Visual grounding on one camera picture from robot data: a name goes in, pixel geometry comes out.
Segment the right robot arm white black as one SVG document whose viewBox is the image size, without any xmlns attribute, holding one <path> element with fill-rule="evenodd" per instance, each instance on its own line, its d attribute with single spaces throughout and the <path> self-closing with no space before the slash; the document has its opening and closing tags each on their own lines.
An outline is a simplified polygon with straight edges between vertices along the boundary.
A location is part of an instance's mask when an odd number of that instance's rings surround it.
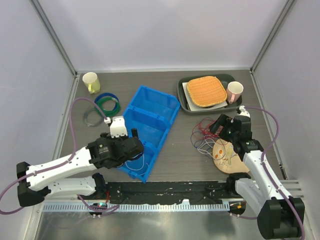
<svg viewBox="0 0 320 240">
<path fill-rule="evenodd" d="M 256 215 L 261 236 L 266 240 L 305 239 L 305 205 L 301 198 L 286 190 L 272 170 L 262 145 L 252 138 L 249 113 L 234 118 L 221 114 L 209 130 L 233 145 L 252 175 L 230 174 L 225 190 L 230 197 L 244 198 Z"/>
</svg>

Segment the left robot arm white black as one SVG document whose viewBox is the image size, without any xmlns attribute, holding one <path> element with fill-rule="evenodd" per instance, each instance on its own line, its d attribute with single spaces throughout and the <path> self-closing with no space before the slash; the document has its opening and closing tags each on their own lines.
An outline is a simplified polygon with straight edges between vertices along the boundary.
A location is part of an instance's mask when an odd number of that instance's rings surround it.
<svg viewBox="0 0 320 240">
<path fill-rule="evenodd" d="M 144 145 L 138 137 L 137 129 L 133 128 L 131 132 L 132 137 L 115 138 L 110 133 L 102 133 L 76 153 L 51 162 L 39 165 L 18 163 L 19 205 L 30 207 L 43 202 L 45 198 L 64 195 L 102 199 L 106 195 L 107 186 L 101 174 L 95 173 L 85 178 L 72 176 L 100 168 L 118 168 L 127 161 L 137 160 L 144 153 Z"/>
</svg>

